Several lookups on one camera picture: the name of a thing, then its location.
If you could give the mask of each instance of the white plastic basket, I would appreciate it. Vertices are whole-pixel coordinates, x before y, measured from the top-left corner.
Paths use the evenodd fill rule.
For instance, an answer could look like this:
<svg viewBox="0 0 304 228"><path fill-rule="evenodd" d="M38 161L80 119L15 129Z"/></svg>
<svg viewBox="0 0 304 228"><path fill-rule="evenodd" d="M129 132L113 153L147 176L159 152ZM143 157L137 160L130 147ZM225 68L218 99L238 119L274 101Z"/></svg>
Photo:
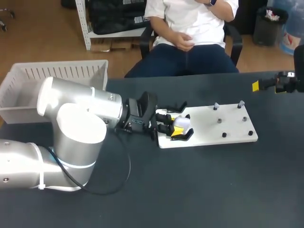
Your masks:
<svg viewBox="0 0 304 228"><path fill-rule="evenodd" d="M14 64L0 86L0 115L8 124L48 122L36 110L45 78L62 78L105 90L107 69L107 60Z"/></svg>

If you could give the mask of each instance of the black chair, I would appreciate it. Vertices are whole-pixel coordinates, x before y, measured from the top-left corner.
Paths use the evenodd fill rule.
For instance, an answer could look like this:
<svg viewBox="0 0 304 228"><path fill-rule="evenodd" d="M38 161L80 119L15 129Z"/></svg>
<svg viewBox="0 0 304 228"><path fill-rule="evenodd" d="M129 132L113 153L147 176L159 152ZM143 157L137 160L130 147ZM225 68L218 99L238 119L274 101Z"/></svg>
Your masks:
<svg viewBox="0 0 304 228"><path fill-rule="evenodd" d="M238 59L243 48L242 37L240 33L237 31L237 29L229 24L225 24L224 31L225 31L224 41L226 40L226 36L232 37L233 46L232 46L230 58L236 66L238 64ZM153 33L153 29L151 24L149 24L149 26L146 27L140 38L140 49L142 53L142 58L145 58L150 52L150 41L151 41L152 33Z"/></svg>

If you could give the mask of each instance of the white plate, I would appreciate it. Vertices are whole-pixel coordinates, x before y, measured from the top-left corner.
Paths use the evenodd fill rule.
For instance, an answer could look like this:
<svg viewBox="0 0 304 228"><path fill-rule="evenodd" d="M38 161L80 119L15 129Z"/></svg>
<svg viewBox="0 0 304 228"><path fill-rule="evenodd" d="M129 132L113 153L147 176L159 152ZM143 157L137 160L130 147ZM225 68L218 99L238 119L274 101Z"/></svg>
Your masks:
<svg viewBox="0 0 304 228"><path fill-rule="evenodd" d="M190 114L191 127L194 134L188 141L172 141L165 134L158 133L160 148L178 148L205 145L218 145L228 143L250 143L258 140L257 133L250 120L248 112L243 106L238 109L238 104L220 105L218 110L213 110L213 106L186 108L182 114L169 113L172 117ZM159 109L157 113L167 114L167 110Z"/></svg>

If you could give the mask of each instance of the metal peg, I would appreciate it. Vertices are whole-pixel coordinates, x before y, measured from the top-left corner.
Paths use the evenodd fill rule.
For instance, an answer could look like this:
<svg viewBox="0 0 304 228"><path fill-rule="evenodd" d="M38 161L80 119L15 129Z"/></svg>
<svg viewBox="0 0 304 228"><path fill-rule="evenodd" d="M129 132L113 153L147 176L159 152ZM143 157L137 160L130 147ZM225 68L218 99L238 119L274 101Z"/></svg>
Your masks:
<svg viewBox="0 0 304 228"><path fill-rule="evenodd" d="M213 110L216 111L218 108L219 108L219 104L215 103L214 106L213 106Z"/></svg>
<svg viewBox="0 0 304 228"><path fill-rule="evenodd" d="M245 105L245 102L244 102L244 101L240 101L240 102L238 103L237 108L241 108L241 107L243 107L244 105Z"/></svg>

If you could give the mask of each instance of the table surface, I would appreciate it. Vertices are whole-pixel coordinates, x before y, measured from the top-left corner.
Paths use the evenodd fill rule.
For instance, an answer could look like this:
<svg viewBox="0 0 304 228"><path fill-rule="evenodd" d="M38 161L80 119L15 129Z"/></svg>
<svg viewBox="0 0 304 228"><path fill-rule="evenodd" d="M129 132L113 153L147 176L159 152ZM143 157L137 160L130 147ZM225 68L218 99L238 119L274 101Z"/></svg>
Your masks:
<svg viewBox="0 0 304 228"><path fill-rule="evenodd" d="M149 137L123 136L132 172L112 196L78 191L1 190L4 228L303 228L304 95L252 93L274 73L109 80L123 98L155 92L160 105L246 102L255 143L159 149ZM0 138L52 144L50 124L4 125ZM127 172L109 134L88 187L115 187Z"/></svg>

